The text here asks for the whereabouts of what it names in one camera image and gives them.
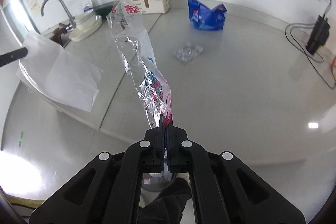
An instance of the red chinese character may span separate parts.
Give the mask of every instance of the red chinese character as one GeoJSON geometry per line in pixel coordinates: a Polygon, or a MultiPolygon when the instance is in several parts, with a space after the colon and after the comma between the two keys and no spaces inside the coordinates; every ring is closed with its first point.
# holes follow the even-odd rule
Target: red chinese character
{"type": "Polygon", "coordinates": [[[131,13],[131,14],[136,14],[137,12],[139,12],[139,8],[135,5],[135,6],[130,6],[130,5],[126,5],[125,6],[126,12],[127,14],[131,13]]]}

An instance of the green tape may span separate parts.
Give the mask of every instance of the green tape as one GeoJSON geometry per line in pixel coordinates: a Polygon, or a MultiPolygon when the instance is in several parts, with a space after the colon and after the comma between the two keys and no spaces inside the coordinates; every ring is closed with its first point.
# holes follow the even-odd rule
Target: green tape
{"type": "Polygon", "coordinates": [[[19,140],[19,148],[21,148],[22,138],[23,138],[23,131],[21,131],[21,136],[20,136],[20,140],[19,140]]]}

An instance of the triangular cutout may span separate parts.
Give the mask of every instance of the triangular cutout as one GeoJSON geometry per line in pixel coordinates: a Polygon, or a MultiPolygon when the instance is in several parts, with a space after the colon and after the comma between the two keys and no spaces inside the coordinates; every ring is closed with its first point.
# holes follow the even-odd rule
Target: triangular cutout
{"type": "Polygon", "coordinates": [[[77,184],[73,185],[64,193],[64,199],[80,206],[96,174],[95,169],[91,169],[77,184]]]}
{"type": "Polygon", "coordinates": [[[252,205],[257,205],[269,198],[269,193],[252,180],[242,169],[237,170],[237,175],[252,205]]]}

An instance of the faucet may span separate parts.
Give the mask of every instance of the faucet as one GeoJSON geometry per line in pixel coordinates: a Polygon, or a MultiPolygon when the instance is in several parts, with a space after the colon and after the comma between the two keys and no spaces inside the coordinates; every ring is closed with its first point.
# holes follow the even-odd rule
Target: faucet
{"type": "MultiPolygon", "coordinates": [[[[44,16],[44,5],[47,3],[47,1],[49,1],[49,0],[44,0],[43,3],[42,3],[42,5],[41,5],[41,16],[44,16]]],[[[63,9],[67,13],[67,15],[68,15],[68,17],[70,19],[70,23],[71,23],[72,27],[76,28],[76,23],[74,21],[74,17],[71,15],[71,13],[70,13],[68,7],[66,7],[64,1],[63,0],[58,0],[58,1],[62,4],[63,9]]]]}

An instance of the blue plastic package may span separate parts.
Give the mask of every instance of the blue plastic package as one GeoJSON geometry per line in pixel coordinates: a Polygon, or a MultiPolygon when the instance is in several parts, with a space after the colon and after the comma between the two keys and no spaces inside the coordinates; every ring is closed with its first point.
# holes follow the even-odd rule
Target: blue plastic package
{"type": "Polygon", "coordinates": [[[197,30],[222,30],[225,21],[226,8],[224,4],[210,10],[198,0],[188,0],[189,19],[197,30]]]}

